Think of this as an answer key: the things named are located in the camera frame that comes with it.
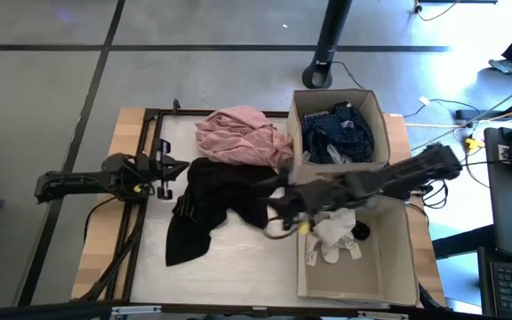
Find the wooden board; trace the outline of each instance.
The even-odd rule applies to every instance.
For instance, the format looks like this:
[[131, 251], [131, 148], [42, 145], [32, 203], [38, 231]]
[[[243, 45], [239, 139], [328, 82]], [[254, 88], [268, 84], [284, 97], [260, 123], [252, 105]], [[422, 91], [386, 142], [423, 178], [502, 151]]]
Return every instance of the wooden board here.
[[[120, 110], [109, 154], [123, 152], [132, 155], [135, 153], [144, 110], [144, 108], [122, 108]], [[404, 119], [400, 115], [388, 114], [384, 118], [390, 141], [390, 163], [409, 158], [411, 152]], [[149, 150], [150, 142], [146, 145], [146, 149]], [[72, 291], [73, 298], [85, 294], [112, 260], [122, 210], [123, 204], [112, 202], [99, 208], [93, 214]], [[418, 278], [432, 297], [445, 306], [444, 290], [438, 275], [436, 257], [426, 218], [412, 208], [408, 209], [408, 218]], [[117, 298], [121, 297], [121, 289], [124, 285], [124, 267], [120, 275], [116, 284], [115, 297]]]

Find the person's foot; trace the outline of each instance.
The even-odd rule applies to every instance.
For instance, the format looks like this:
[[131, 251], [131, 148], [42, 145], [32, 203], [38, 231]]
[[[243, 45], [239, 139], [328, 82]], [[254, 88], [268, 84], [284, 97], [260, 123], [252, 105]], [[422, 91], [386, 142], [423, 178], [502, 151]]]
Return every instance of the person's foot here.
[[502, 73], [512, 74], [512, 62], [509, 60], [489, 60], [489, 64]]

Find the concrete floor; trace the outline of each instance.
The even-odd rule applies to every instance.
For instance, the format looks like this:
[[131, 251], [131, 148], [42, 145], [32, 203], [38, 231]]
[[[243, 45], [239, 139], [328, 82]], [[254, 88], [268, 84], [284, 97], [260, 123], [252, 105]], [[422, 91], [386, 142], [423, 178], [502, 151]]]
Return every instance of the concrete floor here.
[[[116, 0], [0, 0], [0, 44], [64, 44], [64, 52], [0, 51], [0, 307], [16, 302], [28, 270], [45, 206], [32, 197], [36, 177], [58, 170], [66, 155]], [[131, 0], [114, 44], [315, 44], [326, 1], [317, 0]], [[425, 5], [433, 16], [448, 4]], [[489, 108], [512, 92], [512, 76], [488, 69], [487, 60], [512, 40], [512, 0], [460, 4], [440, 19], [423, 22], [412, 1], [355, 0], [341, 44], [380, 47], [377, 52], [339, 52], [357, 80], [373, 89], [384, 111], [410, 114], [419, 96]], [[448, 52], [416, 53], [411, 46], [449, 46]], [[121, 107], [224, 108], [250, 104], [287, 110], [292, 91], [312, 52], [110, 52], [77, 155], [75, 170], [96, 170]], [[354, 86], [339, 65], [333, 88]], [[417, 124], [453, 124], [456, 106], [432, 104], [408, 119]], [[417, 146], [443, 132], [409, 127]], [[451, 135], [443, 140], [456, 148]], [[477, 161], [484, 152], [476, 155]], [[485, 168], [474, 172], [486, 181]], [[450, 186], [446, 208], [429, 211], [434, 238], [481, 227], [492, 220], [489, 191], [463, 175]], [[66, 199], [34, 303], [67, 301], [92, 196]], [[439, 262], [446, 296], [479, 304], [472, 256]]]

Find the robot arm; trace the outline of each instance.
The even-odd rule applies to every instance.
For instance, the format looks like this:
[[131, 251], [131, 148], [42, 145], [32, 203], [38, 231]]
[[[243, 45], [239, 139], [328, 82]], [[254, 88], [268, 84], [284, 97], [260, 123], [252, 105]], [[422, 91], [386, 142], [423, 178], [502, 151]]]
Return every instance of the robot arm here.
[[151, 182], [160, 180], [162, 186], [157, 189], [157, 196], [171, 199], [167, 181], [175, 181], [189, 163], [166, 155], [171, 149], [169, 142], [157, 143], [156, 158], [119, 153], [106, 158], [99, 172], [47, 172], [36, 182], [35, 197], [38, 203], [43, 203], [66, 195], [110, 193], [126, 201], [149, 196], [154, 192]]
[[406, 200], [415, 188], [431, 180], [452, 180], [460, 175], [461, 164], [449, 147], [428, 146], [419, 155], [377, 171], [345, 172], [302, 185], [288, 184], [288, 173], [281, 172], [275, 183], [284, 187], [284, 196], [268, 199], [283, 221], [284, 230], [301, 221], [301, 212], [314, 215], [341, 207], [357, 208], [374, 195]]

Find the open cardboard box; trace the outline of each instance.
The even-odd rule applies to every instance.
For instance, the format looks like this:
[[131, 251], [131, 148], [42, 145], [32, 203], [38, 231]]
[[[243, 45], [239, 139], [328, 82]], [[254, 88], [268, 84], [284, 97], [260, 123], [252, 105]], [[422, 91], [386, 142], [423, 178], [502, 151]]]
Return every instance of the open cardboard box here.
[[363, 254], [357, 260], [340, 249], [336, 263], [325, 262], [318, 245], [315, 266], [306, 265], [306, 236], [298, 235], [298, 296], [418, 305], [420, 292], [404, 202], [374, 196], [356, 209], [356, 219], [371, 229], [365, 241], [357, 241]]
[[[374, 149], [370, 163], [313, 164], [303, 161], [301, 120], [304, 115], [332, 111], [336, 103], [348, 101], [358, 108], [371, 127]], [[374, 92], [360, 89], [302, 90], [293, 92], [292, 108], [288, 115], [288, 133], [293, 138], [294, 182], [306, 183], [316, 179], [318, 173], [337, 173], [352, 170], [375, 170], [388, 164], [390, 146], [387, 127]]]

